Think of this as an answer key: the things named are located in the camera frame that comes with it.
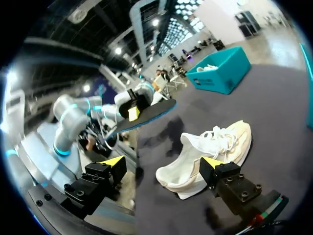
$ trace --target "ceiling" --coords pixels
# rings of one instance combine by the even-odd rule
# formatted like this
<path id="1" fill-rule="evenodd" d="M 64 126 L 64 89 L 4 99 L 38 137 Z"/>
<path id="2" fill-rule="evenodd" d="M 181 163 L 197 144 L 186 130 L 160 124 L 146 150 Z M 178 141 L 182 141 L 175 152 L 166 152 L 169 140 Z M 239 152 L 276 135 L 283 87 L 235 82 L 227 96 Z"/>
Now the ceiling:
<path id="1" fill-rule="evenodd" d="M 74 85 L 82 86 L 100 76 L 100 64 L 113 72 L 131 72 L 132 63 L 139 66 L 147 63 L 142 61 L 141 48 L 148 60 L 166 51 L 164 45 L 163 50 L 159 48 L 169 35 L 168 29 L 172 29 L 171 19 L 178 1 L 182 0 L 147 1 L 143 5 L 140 2 L 138 16 L 143 45 L 138 45 L 136 25 L 132 25 L 130 18 L 130 10 L 139 4 L 138 0 L 56 0 L 33 25 L 11 67 L 3 69 L 1 74 L 13 71 L 18 80 L 11 84 L 12 91 L 23 89 L 26 100 L 34 100 Z M 73 23 L 70 18 L 73 12 L 86 6 L 87 15 Z M 152 24 L 156 18 L 157 27 Z M 115 53 L 117 47 L 122 48 L 122 54 Z M 132 61 L 124 59 L 124 53 Z"/>

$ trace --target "yellow tag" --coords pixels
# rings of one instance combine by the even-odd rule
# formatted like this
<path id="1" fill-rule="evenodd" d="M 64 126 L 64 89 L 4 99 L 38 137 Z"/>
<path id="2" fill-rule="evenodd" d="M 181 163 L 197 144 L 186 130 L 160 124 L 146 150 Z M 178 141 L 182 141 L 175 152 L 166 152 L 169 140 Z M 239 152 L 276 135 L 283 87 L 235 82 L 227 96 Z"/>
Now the yellow tag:
<path id="1" fill-rule="evenodd" d="M 112 159 L 109 159 L 109 160 L 106 160 L 106 161 L 103 161 L 103 162 L 100 162 L 101 164 L 102 163 L 105 163 L 107 165 L 110 165 L 110 166 L 114 166 L 116 163 L 118 163 L 119 160 L 121 160 L 122 158 L 124 158 L 125 156 L 122 155 L 122 156 L 119 156 L 119 157 L 116 157 L 116 158 L 112 158 Z"/>
<path id="2" fill-rule="evenodd" d="M 203 157 L 214 169 L 217 165 L 223 163 L 225 164 L 224 162 L 221 162 L 221 161 L 218 161 L 218 160 L 215 160 L 215 159 L 212 159 L 212 158 L 208 158 L 208 157 Z"/>
<path id="3" fill-rule="evenodd" d="M 128 117 L 129 121 L 135 121 L 138 119 L 140 111 L 138 110 L 137 106 L 132 107 L 128 110 Z"/>

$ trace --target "white sneaker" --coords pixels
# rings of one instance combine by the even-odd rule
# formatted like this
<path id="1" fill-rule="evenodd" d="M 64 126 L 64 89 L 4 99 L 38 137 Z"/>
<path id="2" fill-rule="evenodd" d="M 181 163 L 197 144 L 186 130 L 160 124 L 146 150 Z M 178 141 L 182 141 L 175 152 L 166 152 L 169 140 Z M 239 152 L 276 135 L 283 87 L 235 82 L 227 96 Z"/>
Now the white sneaker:
<path id="1" fill-rule="evenodd" d="M 207 65 L 206 67 L 202 68 L 202 67 L 198 67 L 197 68 L 197 72 L 202 72 L 202 71 L 208 71 L 208 70 L 216 70 L 218 69 L 218 67 L 214 66 L 214 65 Z"/>
<path id="2" fill-rule="evenodd" d="M 156 171 L 156 179 L 162 186 L 176 192 L 180 199 L 187 199 L 206 187 L 199 173 L 201 156 L 225 163 L 244 162 L 251 145 L 251 128 L 248 123 L 238 121 L 226 129 L 215 126 L 200 136 L 182 133 L 183 144 L 178 158 Z"/>

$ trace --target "black insole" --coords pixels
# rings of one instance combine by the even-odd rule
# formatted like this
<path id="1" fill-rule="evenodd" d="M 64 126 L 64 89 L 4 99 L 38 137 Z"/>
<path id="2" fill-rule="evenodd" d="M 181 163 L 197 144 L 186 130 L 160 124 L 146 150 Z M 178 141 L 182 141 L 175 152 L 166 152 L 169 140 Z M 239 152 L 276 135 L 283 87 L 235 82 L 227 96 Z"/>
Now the black insole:
<path id="1" fill-rule="evenodd" d="M 121 133 L 124 131 L 132 130 L 139 126 L 148 124 L 150 121 L 159 118 L 161 115 L 170 111 L 176 105 L 176 100 L 169 99 L 155 105 L 149 106 L 148 108 L 144 109 L 139 118 L 135 121 L 129 121 L 129 119 L 125 119 L 117 124 L 117 129 L 113 134 Z"/>

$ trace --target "teal box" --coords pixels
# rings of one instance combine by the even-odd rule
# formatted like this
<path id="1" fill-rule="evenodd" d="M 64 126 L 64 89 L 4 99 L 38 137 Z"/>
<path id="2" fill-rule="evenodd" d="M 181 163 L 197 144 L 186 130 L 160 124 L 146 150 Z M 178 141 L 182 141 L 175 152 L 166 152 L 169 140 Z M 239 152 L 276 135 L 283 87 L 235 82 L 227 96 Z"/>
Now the teal box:
<path id="1" fill-rule="evenodd" d="M 303 52 L 309 79 L 309 110 L 307 117 L 307 126 L 313 129 L 313 57 L 310 49 L 304 43 L 300 43 L 300 47 Z"/>
<path id="2" fill-rule="evenodd" d="M 197 72 L 198 67 L 204 68 L 208 64 L 218 69 Z M 186 75 L 196 89 L 230 94 L 250 68 L 242 47 L 232 47 L 206 56 Z"/>

